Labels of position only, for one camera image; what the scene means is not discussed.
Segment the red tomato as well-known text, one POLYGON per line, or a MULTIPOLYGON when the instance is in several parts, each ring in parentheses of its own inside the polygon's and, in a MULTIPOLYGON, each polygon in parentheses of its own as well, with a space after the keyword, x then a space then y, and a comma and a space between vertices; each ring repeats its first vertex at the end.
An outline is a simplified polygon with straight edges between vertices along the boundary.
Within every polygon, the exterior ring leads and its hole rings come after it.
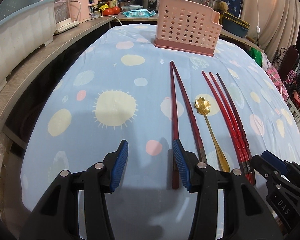
POLYGON ((103 16, 111 16, 114 14, 114 11, 112 8, 106 8, 102 11, 103 16))
POLYGON ((112 8, 112 11, 113 11, 113 14, 114 14, 114 15, 118 15, 118 14, 120 14, 120 12, 121 12, 121 10, 120 10, 119 7, 113 7, 113 8, 112 8))

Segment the yellow oil bottle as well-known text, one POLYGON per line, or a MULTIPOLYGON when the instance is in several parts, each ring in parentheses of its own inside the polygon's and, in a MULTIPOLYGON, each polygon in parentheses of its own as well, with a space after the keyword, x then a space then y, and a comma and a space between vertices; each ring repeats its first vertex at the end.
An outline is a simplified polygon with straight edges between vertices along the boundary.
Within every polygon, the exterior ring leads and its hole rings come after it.
POLYGON ((110 8, 114 8, 118 6, 118 1, 117 0, 108 0, 108 5, 110 8))

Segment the pink perforated utensil basket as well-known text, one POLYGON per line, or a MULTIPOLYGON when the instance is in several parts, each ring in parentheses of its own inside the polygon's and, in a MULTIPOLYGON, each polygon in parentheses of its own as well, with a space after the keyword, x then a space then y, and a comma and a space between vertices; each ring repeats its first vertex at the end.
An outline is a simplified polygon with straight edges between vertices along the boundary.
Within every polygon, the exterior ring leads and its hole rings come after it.
POLYGON ((188 0, 158 0, 154 45, 213 56, 221 34, 220 13, 188 0))

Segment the bright red chopstick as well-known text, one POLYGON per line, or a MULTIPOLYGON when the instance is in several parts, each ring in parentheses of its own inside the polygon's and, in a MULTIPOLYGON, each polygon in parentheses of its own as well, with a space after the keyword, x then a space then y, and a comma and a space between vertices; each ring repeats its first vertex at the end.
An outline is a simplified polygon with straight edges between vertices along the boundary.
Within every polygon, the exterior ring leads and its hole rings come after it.
POLYGON ((244 173, 245 177, 247 178, 247 180, 249 182, 251 182, 251 176, 248 172, 248 169, 247 169, 247 166, 245 164, 245 157, 244 157, 244 154, 241 152, 241 149, 240 149, 240 146, 239 146, 239 142, 238 142, 238 139, 236 137, 236 132, 232 126, 232 122, 228 116, 228 113, 226 112, 226 109, 222 103, 222 101, 220 100, 219 96, 218 96, 218 93, 215 91, 215 88, 213 87, 211 81, 209 80, 209 78, 207 77, 207 75, 205 74, 205 72, 202 70, 201 71, 203 77, 205 78, 220 110, 221 110, 221 113, 222 113, 222 116, 226 122, 226 126, 228 128, 228 131, 230 133, 230 137, 231 137, 231 140, 232 140, 232 143, 233 143, 233 146, 234 146, 234 150, 235 150, 235 153, 237 155, 237 159, 238 159, 238 163, 239 163, 239 166, 240 166, 240 169, 241 171, 244 173))
POLYGON ((248 172, 249 172, 249 174, 251 176, 251 180, 252 180, 250 183, 254 186, 254 185, 256 185, 256 177, 255 177, 254 169, 251 166, 250 160, 248 159, 247 152, 245 150, 245 145, 244 145, 243 140, 241 139, 240 131, 239 131, 239 128, 238 128, 238 124, 237 124, 235 116, 234 116, 234 114, 232 112, 231 105, 230 105, 230 103, 229 103, 229 101, 227 99, 227 96, 226 96, 223 88, 222 88, 222 85, 221 84, 219 85, 219 83, 216 80, 215 76, 211 72, 209 72, 209 75, 210 75, 211 79, 213 80, 213 83, 214 83, 215 87, 217 88, 217 90, 219 92, 219 95, 221 96, 221 99, 222 99, 222 101, 224 103, 224 106, 226 107, 228 116, 230 117, 230 120, 232 122, 232 126, 233 126, 233 128, 234 128, 234 130, 236 132, 236 137, 238 139, 241 152, 244 154, 244 157, 245 157, 245 164, 247 166, 248 172))

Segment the red tomato left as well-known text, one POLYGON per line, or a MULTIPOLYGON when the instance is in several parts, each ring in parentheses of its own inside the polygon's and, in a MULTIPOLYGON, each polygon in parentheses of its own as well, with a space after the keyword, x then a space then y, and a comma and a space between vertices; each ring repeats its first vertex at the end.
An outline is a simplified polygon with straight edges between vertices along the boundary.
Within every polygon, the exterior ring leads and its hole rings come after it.
POLYGON ((102 11, 103 16, 111 16, 114 14, 114 11, 112 8, 106 8, 102 11))

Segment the dark red chopstick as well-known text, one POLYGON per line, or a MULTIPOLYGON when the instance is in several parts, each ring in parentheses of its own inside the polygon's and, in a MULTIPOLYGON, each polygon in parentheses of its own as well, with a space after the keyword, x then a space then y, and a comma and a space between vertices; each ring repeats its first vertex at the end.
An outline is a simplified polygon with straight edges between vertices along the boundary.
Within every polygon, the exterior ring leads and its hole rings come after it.
MULTIPOLYGON (((178 120, 177 120, 177 101, 175 94, 175 82, 173 62, 169 64, 170 67, 170 88, 171 88, 171 121, 172 121, 172 142, 179 137, 178 132, 178 120)), ((179 171, 173 154, 173 169, 172 169, 172 189, 177 190, 179 188, 179 171)))
POLYGON ((200 136, 200 131, 198 128, 198 125, 196 124, 196 119, 195 116, 193 114, 193 110, 192 110, 192 105, 190 103, 190 100, 187 96, 185 87, 182 83, 181 77, 177 71, 177 68, 173 62, 173 71, 174 71, 174 77, 176 76, 177 82, 179 84, 180 90, 181 90, 181 94, 186 106, 186 110, 187 110, 187 114, 190 120, 190 125, 192 128, 192 132, 193 132, 193 136, 194 136, 194 141, 195 141, 195 145, 196 145, 196 150, 198 152, 198 156, 199 156, 199 161, 207 163, 207 158, 206 158, 206 153, 205 153, 205 149, 203 146, 203 142, 200 136))

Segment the dark blue tub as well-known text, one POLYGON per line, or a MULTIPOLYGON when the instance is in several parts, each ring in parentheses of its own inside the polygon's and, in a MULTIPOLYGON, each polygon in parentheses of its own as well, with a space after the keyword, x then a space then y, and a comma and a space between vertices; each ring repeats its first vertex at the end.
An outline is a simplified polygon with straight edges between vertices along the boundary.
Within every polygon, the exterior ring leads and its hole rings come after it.
POLYGON ((222 17, 222 26, 223 29, 238 37, 245 37, 250 29, 250 24, 240 19, 229 18, 225 15, 222 17))

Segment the pink kettle appliance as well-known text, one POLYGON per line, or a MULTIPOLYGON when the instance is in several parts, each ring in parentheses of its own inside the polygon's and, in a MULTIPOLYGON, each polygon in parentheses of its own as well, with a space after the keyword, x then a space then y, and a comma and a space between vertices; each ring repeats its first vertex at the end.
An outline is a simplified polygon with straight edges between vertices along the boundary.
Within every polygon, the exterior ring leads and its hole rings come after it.
POLYGON ((98 0, 69 0, 69 3, 71 18, 81 23, 94 17, 98 0))

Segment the dark wooden chair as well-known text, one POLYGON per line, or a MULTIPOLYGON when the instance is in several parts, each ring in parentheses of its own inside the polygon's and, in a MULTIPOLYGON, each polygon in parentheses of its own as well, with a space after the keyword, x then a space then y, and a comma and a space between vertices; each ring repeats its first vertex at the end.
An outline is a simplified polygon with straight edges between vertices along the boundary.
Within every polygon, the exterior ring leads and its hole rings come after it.
POLYGON ((299 53, 295 46, 290 46, 287 49, 281 48, 280 55, 282 55, 283 58, 278 68, 278 74, 281 81, 283 82, 288 77, 290 71, 293 70, 293 67, 295 66, 296 61, 298 59, 299 53))

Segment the green bag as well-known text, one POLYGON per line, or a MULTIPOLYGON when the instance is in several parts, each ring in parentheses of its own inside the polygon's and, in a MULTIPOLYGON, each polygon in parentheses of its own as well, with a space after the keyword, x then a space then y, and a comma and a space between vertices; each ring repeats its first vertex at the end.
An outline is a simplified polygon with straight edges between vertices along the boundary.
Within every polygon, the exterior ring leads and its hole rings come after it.
POLYGON ((263 63, 262 53, 252 47, 247 50, 247 53, 261 67, 263 63))

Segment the white small appliance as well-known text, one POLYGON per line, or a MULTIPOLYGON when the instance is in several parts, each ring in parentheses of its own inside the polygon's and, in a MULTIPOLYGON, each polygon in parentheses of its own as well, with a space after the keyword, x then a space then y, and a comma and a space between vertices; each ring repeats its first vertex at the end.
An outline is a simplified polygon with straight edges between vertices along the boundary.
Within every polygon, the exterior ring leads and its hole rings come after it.
POLYGON ((69 0, 55 0, 54 2, 56 28, 55 35, 59 35, 79 25, 70 15, 69 0))

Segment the gold flower spoon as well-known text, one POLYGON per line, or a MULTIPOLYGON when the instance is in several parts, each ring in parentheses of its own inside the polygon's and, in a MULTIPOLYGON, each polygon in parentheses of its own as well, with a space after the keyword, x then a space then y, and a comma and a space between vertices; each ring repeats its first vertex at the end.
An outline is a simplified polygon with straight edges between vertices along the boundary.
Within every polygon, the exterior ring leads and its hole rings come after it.
POLYGON ((196 108, 196 111, 199 114, 203 115, 205 118, 210 136, 211 136, 213 144, 214 144, 215 152, 216 152, 221 170, 224 172, 230 172, 230 165, 228 164, 227 159, 226 159, 221 147, 219 146, 217 139, 215 138, 211 124, 209 123, 209 120, 207 117, 208 114, 210 113, 211 104, 209 103, 208 100, 205 100, 204 97, 199 97, 195 100, 194 107, 196 108))

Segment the pink floral cloth pile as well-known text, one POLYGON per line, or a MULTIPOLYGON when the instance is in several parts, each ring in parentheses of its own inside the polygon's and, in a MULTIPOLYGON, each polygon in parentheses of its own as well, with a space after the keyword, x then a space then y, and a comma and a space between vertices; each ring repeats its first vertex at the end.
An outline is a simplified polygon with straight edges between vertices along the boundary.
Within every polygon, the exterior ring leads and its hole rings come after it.
POLYGON ((286 87, 283 84, 281 78, 279 77, 277 70, 274 68, 274 66, 270 63, 270 61, 267 58, 262 59, 262 69, 269 76, 269 78, 271 79, 272 83, 279 91, 284 101, 286 101, 288 99, 288 92, 286 90, 286 87))

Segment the red tomato right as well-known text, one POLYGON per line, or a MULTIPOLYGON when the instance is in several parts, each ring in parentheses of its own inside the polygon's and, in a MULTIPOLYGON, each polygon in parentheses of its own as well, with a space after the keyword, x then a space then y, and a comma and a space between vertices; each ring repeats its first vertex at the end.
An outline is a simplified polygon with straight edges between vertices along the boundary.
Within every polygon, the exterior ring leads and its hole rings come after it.
POLYGON ((120 12, 121 12, 121 10, 120 10, 119 7, 113 7, 113 8, 112 8, 112 11, 113 11, 113 14, 114 14, 114 15, 118 15, 118 14, 120 14, 120 12))

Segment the white dish rack bin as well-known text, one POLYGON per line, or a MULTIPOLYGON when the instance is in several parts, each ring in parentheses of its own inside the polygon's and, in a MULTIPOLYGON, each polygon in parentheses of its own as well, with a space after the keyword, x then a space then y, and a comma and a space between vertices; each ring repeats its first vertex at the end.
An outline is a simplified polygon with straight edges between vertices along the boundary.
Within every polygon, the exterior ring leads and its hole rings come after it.
POLYGON ((0 92, 8 75, 42 44, 53 41, 55 0, 3 0, 0 4, 0 92))

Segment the light blue dotted tablecloth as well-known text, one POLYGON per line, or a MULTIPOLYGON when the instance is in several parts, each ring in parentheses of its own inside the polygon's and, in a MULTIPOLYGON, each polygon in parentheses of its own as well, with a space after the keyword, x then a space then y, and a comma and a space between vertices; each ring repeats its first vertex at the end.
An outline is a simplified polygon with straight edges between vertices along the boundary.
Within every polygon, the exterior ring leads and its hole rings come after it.
MULTIPOLYGON (((84 171, 129 144, 119 187, 106 196, 116 239, 187 239, 196 194, 171 188, 170 71, 173 61, 190 101, 204 97, 213 133, 239 166, 230 134, 203 77, 221 76, 252 154, 268 150, 300 164, 300 132, 266 72, 240 47, 219 40, 213 56, 154 46, 156 27, 111 28, 79 56, 51 93, 21 168, 22 201, 32 210, 62 170, 84 171)), ((219 168, 205 118, 195 116, 209 165, 219 168)))

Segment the blue wet wipes pack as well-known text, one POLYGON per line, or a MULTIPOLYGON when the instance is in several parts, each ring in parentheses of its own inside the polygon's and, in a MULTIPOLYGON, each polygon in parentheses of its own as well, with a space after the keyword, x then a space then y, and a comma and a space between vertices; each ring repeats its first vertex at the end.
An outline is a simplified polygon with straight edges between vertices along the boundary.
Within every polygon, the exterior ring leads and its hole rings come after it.
POLYGON ((136 10, 130 10, 130 11, 125 11, 122 13, 125 17, 141 17, 141 18, 149 18, 154 15, 156 15, 156 12, 154 10, 149 11, 147 9, 136 9, 136 10))

